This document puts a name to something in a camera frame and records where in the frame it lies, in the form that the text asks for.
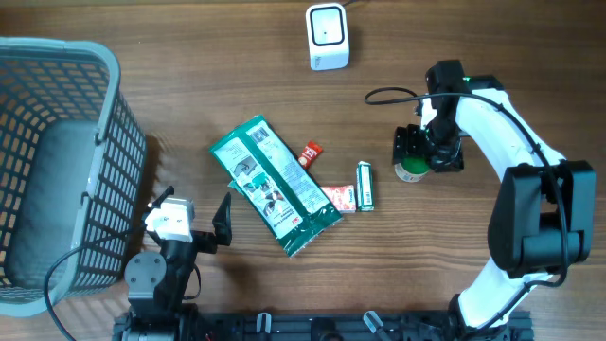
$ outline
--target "black cable wire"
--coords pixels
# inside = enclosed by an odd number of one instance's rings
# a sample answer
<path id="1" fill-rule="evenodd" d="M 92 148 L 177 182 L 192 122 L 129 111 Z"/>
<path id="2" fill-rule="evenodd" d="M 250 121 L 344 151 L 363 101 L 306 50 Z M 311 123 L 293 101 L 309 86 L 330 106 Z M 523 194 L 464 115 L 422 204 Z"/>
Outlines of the black cable wire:
<path id="1" fill-rule="evenodd" d="M 543 151 L 541 151 L 541 146 L 534 141 L 534 139 L 532 138 L 532 136 L 530 135 L 530 133 L 528 132 L 526 127 L 522 124 L 522 122 L 520 122 L 520 120 L 518 120 L 518 118 L 516 116 L 514 116 L 509 110 L 507 110 L 503 106 L 502 103 L 497 103 L 492 99 L 488 99 L 488 98 L 485 98 L 483 96 L 479 96 L 476 94 L 466 94 L 466 93 L 438 93 L 438 94 L 427 94 L 427 95 L 421 95 L 421 96 L 413 95 L 412 97 L 403 98 L 403 99 L 369 100 L 369 98 L 371 96 L 373 96 L 377 93 L 380 93 L 383 91 L 394 91 L 394 90 L 403 91 L 403 92 L 406 92 L 411 95 L 414 94 L 414 92 L 412 92 L 408 89 L 405 89 L 405 88 L 385 87 L 385 88 L 379 88 L 379 89 L 373 90 L 373 91 L 369 92 L 368 94 L 366 94 L 366 96 L 364 98 L 364 102 L 369 105 L 385 105 L 385 104 L 406 103 L 406 102 L 415 101 L 415 100 L 420 102 L 422 99 L 432 99 L 432 98 L 440 98 L 440 97 L 459 97 L 459 98 L 477 99 L 477 100 L 481 100 L 487 104 L 490 104 L 497 111 L 500 111 L 507 118 L 509 118 L 509 120 L 520 130 L 520 132 L 522 133 L 522 135 L 524 136 L 524 138 L 526 139 L 526 141 L 532 148 L 532 151 L 537 154 L 537 156 L 539 157 L 541 162 L 544 164 L 544 171 L 547 174 L 547 178 L 549 179 L 552 190 L 556 197 L 556 205 L 558 207 L 558 213 L 560 215 L 560 228 L 561 228 L 561 269 L 560 269 L 560 272 L 558 273 L 558 275 L 559 275 L 558 280 L 553 281 L 553 282 L 548 281 L 548 280 L 532 280 L 530 282 L 525 283 L 524 288 L 522 290 L 520 290 L 520 292 L 518 292 L 518 294 L 511 300 L 511 302 L 506 307 L 504 307 L 500 312 L 498 312 L 492 319 L 490 319 L 488 322 L 486 322 L 481 328 L 463 335 L 461 340 L 468 340 L 472 337 L 475 337 L 475 336 L 483 333 L 484 331 L 489 329 L 490 326 L 492 326 L 495 322 L 502 319 L 503 316 L 505 316 L 511 309 L 513 309 L 513 307 L 515 307 L 516 304 L 518 304 L 518 302 L 524 297 L 524 295 L 526 295 L 527 293 L 530 292 L 532 287 L 541 285 L 541 286 L 545 286 L 545 287 L 549 287 L 549 288 L 557 288 L 566 281 L 566 277 L 568 275 L 568 266 L 569 266 L 568 236 L 567 236 L 568 228 L 567 228 L 567 221 L 566 221 L 566 216 L 565 216 L 565 212 L 564 212 L 563 199 L 561 197 L 560 185 L 558 185 L 558 180 L 556 179 L 556 176 L 553 173 L 553 170 L 551 169 L 549 162 L 547 161 L 547 158 L 544 156 Z"/>
<path id="2" fill-rule="evenodd" d="M 358 0 L 349 0 L 349 1 L 346 1 L 345 3 L 343 3 L 343 5 L 341 5 L 341 6 L 345 7 L 345 6 L 351 5 L 351 4 L 353 4 L 354 2 L 357 2 L 357 1 Z"/>
<path id="3" fill-rule="evenodd" d="M 198 293 L 196 294 L 196 296 L 183 296 L 184 300 L 196 299 L 202 291 L 202 276 L 200 276 L 200 269 L 198 268 L 198 265 L 196 263 L 193 264 L 193 269 L 196 271 L 196 276 L 198 277 Z"/>
<path id="4" fill-rule="evenodd" d="M 76 341 L 76 339 L 74 338 L 74 336 L 72 336 L 67 329 L 65 328 L 65 326 L 63 325 L 63 323 L 61 323 L 61 321 L 59 320 L 59 318 L 57 317 L 57 314 L 55 313 L 55 310 L 53 308 L 53 305 L 50 302 L 50 293 L 49 293 L 49 283 L 50 283 L 50 278 L 52 277 L 53 273 L 55 272 L 55 270 L 57 270 L 57 268 L 59 267 L 59 265 L 61 265 L 61 263 L 63 263 L 64 261 L 66 261 L 67 259 L 69 259 L 70 257 L 72 257 L 73 255 L 93 246 L 96 244 L 100 244 L 102 242 L 108 242 L 111 241 L 115 238 L 120 238 L 120 237 L 125 237 L 129 234 L 132 234 L 134 232 L 139 232 L 142 230 L 145 230 L 145 224 L 141 225 L 140 227 L 137 228 L 133 228 L 131 230 L 128 231 L 124 231 L 124 232 L 120 232 L 116 235 L 113 236 L 108 236 L 105 238 L 101 238 L 98 239 L 96 241 L 93 242 L 84 242 L 82 245 L 71 249 L 69 252 L 65 253 L 63 256 L 61 256 L 58 260 L 56 260 L 51 266 L 50 268 L 48 268 L 48 271 L 46 272 L 46 276 L 45 276 L 45 282 L 44 282 L 44 286 L 43 286 L 43 295 L 45 297 L 45 304 L 46 304 L 46 309 L 48 310 L 48 313 L 50 314 L 50 317 L 53 319 L 53 322 L 55 322 L 55 325 L 57 326 L 57 328 L 59 329 L 59 331 L 63 334 L 63 336 L 65 336 L 66 339 L 70 340 L 70 341 Z"/>

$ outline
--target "green snack bag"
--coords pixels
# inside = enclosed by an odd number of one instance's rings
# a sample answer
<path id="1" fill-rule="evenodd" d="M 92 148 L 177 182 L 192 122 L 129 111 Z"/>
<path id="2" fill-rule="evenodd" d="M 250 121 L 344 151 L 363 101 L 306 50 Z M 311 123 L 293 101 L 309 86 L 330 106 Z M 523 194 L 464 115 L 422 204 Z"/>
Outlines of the green snack bag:
<path id="1" fill-rule="evenodd" d="M 210 152 L 289 257 L 343 218 L 263 116 L 234 129 Z"/>

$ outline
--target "red and white box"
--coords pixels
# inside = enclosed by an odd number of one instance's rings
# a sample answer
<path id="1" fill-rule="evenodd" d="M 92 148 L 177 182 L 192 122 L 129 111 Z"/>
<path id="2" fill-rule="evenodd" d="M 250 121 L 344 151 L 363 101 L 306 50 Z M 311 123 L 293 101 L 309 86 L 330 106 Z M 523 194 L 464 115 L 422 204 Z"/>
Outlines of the red and white box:
<path id="1" fill-rule="evenodd" d="M 341 213 L 353 213 L 356 211 L 356 191 L 353 185 L 341 187 L 321 187 L 332 204 Z"/>

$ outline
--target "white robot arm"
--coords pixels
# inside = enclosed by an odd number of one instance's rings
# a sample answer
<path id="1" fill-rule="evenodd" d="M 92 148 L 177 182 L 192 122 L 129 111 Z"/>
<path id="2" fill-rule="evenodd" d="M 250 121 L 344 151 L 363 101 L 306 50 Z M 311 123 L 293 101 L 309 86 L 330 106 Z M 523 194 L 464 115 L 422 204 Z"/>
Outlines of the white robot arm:
<path id="1" fill-rule="evenodd" d="M 491 257 L 449 308 L 456 314 L 455 338 L 481 337 L 483 332 L 490 337 L 490 330 L 506 325 L 511 311 L 536 285 L 561 285 L 568 265 L 588 257 L 596 175 L 587 162 L 567 161 L 546 145 L 516 113 L 495 77 L 465 77 L 459 61 L 443 61 L 430 68 L 426 81 L 426 95 L 390 87 L 371 91 L 365 102 L 419 102 L 420 125 L 396 129 L 397 169 L 407 171 L 409 161 L 418 166 L 424 160 L 435 172 L 461 171 L 461 136 L 469 136 L 501 180 L 489 224 Z M 413 97 L 369 99 L 394 90 Z M 557 204 L 557 210 L 542 212 L 542 200 Z M 549 282 L 553 275 L 560 277 Z"/>
<path id="2" fill-rule="evenodd" d="M 550 165 L 557 166 L 564 159 L 560 153 L 547 146 L 528 127 L 511 106 L 508 94 L 505 91 L 490 88 L 474 90 L 472 93 L 501 103 L 510 113 L 514 114 L 533 136 L 535 142 L 541 145 L 541 149 Z M 422 117 L 433 118 L 435 116 L 436 110 L 432 108 L 431 100 L 424 99 Z M 503 179 L 508 167 L 522 164 L 539 167 L 543 165 L 538 156 L 533 153 L 528 141 L 511 120 L 486 102 L 470 98 L 460 99 L 456 109 L 456 124 L 482 150 L 482 153 L 488 158 L 494 171 L 496 171 L 499 180 Z M 499 269 L 493 259 L 489 259 L 477 279 L 458 298 L 459 309 L 465 325 L 472 328 L 484 327 L 524 289 L 525 283 L 532 280 L 548 280 L 551 277 L 552 275 L 542 271 L 527 274 L 521 278 L 510 278 L 506 271 Z M 507 312 L 502 319 L 493 323 L 491 327 L 506 324 L 510 312 Z"/>

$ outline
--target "basket handle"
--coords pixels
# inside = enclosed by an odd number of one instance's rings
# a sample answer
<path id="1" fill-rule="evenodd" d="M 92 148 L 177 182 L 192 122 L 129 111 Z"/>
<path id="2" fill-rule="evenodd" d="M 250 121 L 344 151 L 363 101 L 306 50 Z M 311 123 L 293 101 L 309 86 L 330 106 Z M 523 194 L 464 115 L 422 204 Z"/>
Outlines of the basket handle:
<path id="1" fill-rule="evenodd" d="M 0 49 L 28 49 L 36 51 L 52 51 L 56 53 L 83 53 L 101 60 L 107 67 L 110 79 L 103 100 L 103 107 L 98 120 L 98 135 L 95 143 L 98 145 L 105 140 L 114 112 L 116 96 L 120 85 L 120 64 L 114 53 L 104 45 L 94 42 L 66 42 L 46 38 L 3 38 L 0 37 Z"/>

